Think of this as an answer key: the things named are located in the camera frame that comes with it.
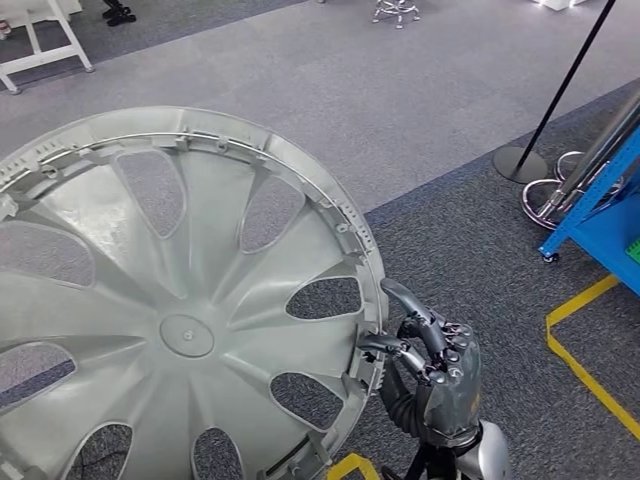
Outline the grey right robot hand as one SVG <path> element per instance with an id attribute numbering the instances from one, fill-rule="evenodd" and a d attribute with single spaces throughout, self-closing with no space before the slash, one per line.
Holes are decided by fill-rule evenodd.
<path id="1" fill-rule="evenodd" d="M 457 447 L 479 431 L 482 360 L 474 332 L 423 304 L 410 289 L 385 278 L 387 296 L 405 318 L 397 332 L 369 333 L 357 343 L 366 360 L 383 357 L 377 386 L 389 419 L 422 442 Z"/>

